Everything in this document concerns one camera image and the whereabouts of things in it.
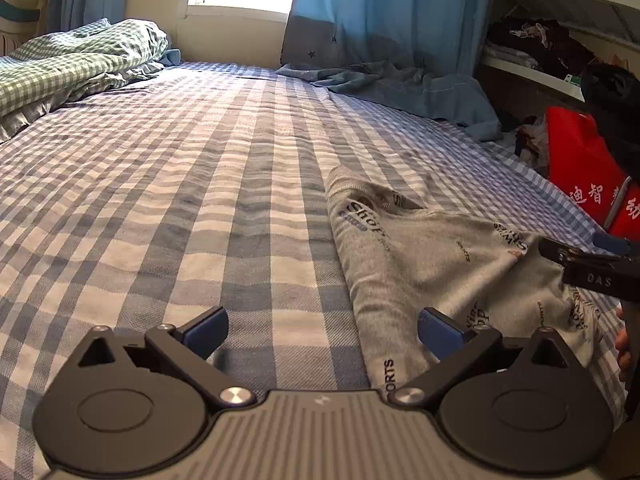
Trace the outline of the person's right hand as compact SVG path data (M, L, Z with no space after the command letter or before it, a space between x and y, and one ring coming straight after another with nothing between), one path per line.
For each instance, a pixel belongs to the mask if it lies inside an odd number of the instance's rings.
M632 373L634 372L634 357L631 354L627 327L625 325L626 318L623 309L618 308L616 310L616 315L624 323L620 332L617 334L615 341L615 348L618 352L617 364L620 368L620 381L625 385L625 388L628 389Z

